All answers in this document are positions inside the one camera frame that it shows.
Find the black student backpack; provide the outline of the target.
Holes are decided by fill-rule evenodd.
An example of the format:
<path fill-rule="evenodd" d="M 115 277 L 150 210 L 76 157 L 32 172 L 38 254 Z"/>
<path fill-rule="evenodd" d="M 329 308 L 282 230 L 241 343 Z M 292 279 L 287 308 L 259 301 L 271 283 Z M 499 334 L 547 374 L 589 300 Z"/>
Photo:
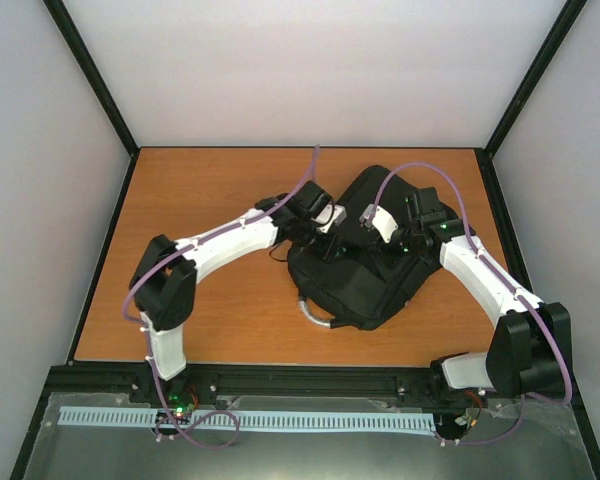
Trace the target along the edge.
<path fill-rule="evenodd" d="M 435 190 L 415 187 L 385 167 L 368 167 L 337 201 L 347 216 L 329 234 L 341 238 L 342 254 L 324 262 L 304 252 L 307 241 L 290 247 L 288 271 L 298 290 L 299 308 L 310 321 L 328 329 L 375 330 L 405 308 L 441 269 L 431 254 L 389 252 L 377 231 L 360 222 L 369 204 L 379 204 L 403 223 L 406 198 L 428 188 Z"/>

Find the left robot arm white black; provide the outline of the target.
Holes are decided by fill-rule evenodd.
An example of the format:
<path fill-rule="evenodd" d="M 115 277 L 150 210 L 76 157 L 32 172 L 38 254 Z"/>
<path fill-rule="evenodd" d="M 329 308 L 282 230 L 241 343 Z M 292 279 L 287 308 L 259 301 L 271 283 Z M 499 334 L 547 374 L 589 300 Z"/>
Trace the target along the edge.
<path fill-rule="evenodd" d="M 346 218 L 346 209 L 315 182 L 265 198 L 238 218 L 202 234 L 151 239 L 129 283 L 123 316 L 141 325 L 146 360 L 156 373 L 152 388 L 166 402 L 188 390 L 182 372 L 184 323 L 194 309 L 198 284 L 225 265 L 283 241 L 324 240 Z"/>

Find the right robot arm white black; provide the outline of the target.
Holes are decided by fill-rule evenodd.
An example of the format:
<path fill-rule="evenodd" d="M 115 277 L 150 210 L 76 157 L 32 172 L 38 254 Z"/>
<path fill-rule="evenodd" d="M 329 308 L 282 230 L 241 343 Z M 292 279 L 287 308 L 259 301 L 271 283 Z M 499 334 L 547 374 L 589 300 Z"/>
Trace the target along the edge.
<path fill-rule="evenodd" d="M 489 349 L 440 362 L 452 389 L 484 389 L 507 397 L 540 398 L 561 385 L 561 404 L 573 397 L 568 363 L 570 315 L 560 303 L 546 303 L 516 281 L 472 232 L 465 215 L 450 217 L 435 190 L 416 191 L 405 200 L 407 219 L 398 222 L 379 204 L 370 224 L 383 242 L 404 253 L 431 254 L 482 307 L 493 326 Z"/>

